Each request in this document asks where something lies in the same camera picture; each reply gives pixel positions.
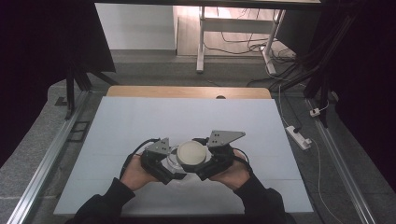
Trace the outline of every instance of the white power strip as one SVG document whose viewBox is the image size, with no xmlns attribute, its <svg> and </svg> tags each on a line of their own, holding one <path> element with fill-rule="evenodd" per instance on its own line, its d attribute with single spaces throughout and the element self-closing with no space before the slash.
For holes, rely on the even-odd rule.
<svg viewBox="0 0 396 224">
<path fill-rule="evenodd" d="M 289 126 L 286 128 L 286 131 L 288 131 L 288 134 L 294 139 L 294 141 L 298 144 L 298 146 L 302 149 L 302 150 L 306 150 L 311 148 L 311 139 L 307 138 L 303 138 L 303 136 L 300 133 L 295 133 L 294 132 L 294 127 L 293 126 Z"/>
</svg>

